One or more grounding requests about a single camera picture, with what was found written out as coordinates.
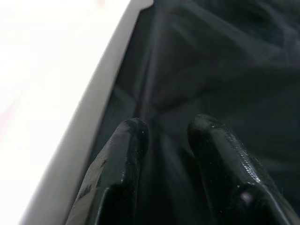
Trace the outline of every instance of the white plastic rim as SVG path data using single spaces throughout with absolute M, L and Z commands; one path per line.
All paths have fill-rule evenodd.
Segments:
M 136 19 L 152 1 L 0 2 L 0 224 L 64 224 Z

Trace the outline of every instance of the dark fabric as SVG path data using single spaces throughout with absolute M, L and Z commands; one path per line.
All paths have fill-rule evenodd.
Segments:
M 99 126 L 150 128 L 137 224 L 212 224 L 186 130 L 200 113 L 235 131 L 300 215 L 300 3 L 155 0 L 141 12 Z

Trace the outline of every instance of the white surface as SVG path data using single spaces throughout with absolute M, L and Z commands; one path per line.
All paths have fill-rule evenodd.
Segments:
M 129 1 L 1 0 L 0 224 L 20 222 Z

